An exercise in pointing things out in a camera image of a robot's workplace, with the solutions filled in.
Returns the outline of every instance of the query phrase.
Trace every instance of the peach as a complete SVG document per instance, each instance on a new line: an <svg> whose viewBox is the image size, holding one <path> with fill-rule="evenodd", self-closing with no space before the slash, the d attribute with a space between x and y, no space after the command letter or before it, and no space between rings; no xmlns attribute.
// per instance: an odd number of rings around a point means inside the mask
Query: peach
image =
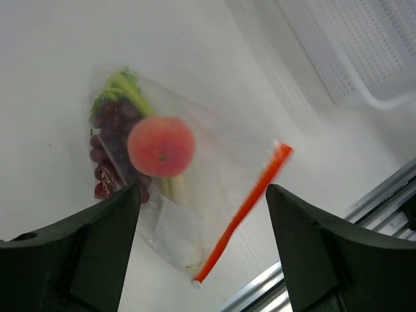
<svg viewBox="0 0 416 312"><path fill-rule="evenodd" d="M127 150L132 165L143 174L176 177L192 162L195 138L180 118L150 116L132 128Z"/></svg>

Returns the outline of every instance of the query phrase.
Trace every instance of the bag of produce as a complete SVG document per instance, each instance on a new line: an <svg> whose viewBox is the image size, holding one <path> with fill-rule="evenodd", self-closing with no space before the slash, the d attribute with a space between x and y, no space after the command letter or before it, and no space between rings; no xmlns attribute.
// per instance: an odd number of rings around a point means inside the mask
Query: bag of produce
<svg viewBox="0 0 416 312"><path fill-rule="evenodd" d="M201 283L292 149L128 69L95 76L95 197L135 183L142 205L137 231Z"/></svg>

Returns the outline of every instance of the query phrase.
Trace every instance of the orange strip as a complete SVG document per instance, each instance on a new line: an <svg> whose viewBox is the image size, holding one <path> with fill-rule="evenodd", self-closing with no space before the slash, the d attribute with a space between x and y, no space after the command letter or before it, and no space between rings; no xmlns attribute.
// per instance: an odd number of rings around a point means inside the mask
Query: orange strip
<svg viewBox="0 0 416 312"><path fill-rule="evenodd" d="M222 253L226 249L226 246L233 235L234 231L240 225L240 223L246 218L248 213L253 209L259 198L265 193L268 185L273 181L277 173L285 161L291 155L293 149L285 144L280 144L279 148L275 151L270 165L261 175L256 186L252 189L250 195L246 198L246 201L240 207L238 213L234 216L231 223L228 225L224 234L222 234L220 240L215 245L215 248L208 260L205 262L200 273L194 278L195 281L202 283L207 275L212 271Z"/></svg>

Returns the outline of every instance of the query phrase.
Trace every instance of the perforated basket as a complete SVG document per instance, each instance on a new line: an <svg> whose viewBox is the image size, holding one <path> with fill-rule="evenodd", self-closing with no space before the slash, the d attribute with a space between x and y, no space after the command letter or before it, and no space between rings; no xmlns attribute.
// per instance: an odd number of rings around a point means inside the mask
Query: perforated basket
<svg viewBox="0 0 416 312"><path fill-rule="evenodd" d="M279 0L338 106L416 100L416 0Z"/></svg>

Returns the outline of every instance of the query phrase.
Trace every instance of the bunch of grapes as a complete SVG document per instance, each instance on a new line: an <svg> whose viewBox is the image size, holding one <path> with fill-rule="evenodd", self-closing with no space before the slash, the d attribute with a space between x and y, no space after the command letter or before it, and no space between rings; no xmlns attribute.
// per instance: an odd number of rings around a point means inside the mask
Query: bunch of grapes
<svg viewBox="0 0 416 312"><path fill-rule="evenodd" d="M94 191L96 198L108 198L120 189L123 185L122 176L127 184L138 183L142 203L149 200L151 178L135 170L126 146L131 129L141 119L140 113L128 99L103 102L92 116L92 127L99 129L99 134L92 135L90 139L90 158L97 164L94 174L99 181Z"/></svg>

